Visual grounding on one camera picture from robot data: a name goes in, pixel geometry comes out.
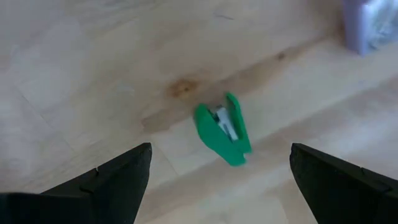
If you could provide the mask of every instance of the lavender box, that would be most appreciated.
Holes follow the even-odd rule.
[[[343,0],[347,48],[365,55],[398,36],[398,0]]]

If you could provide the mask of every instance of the green object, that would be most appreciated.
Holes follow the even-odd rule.
[[[213,114],[205,104],[198,105],[193,119],[199,137],[206,146],[219,154],[231,166],[240,166],[246,162],[244,154],[250,153],[252,149],[238,100],[231,93],[227,93],[226,101],[226,110],[233,130],[221,128],[220,118],[217,114]]]

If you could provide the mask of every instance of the purple object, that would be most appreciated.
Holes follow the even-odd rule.
[[[395,40],[398,0],[343,0],[347,48],[365,55]]]

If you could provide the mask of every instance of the wooden floor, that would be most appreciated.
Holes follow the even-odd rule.
[[[339,1],[0,2],[0,191],[42,192],[142,142],[136,223],[316,223],[289,170],[302,142],[398,179],[398,44],[343,46]],[[199,140],[198,103],[240,102],[254,152]]]

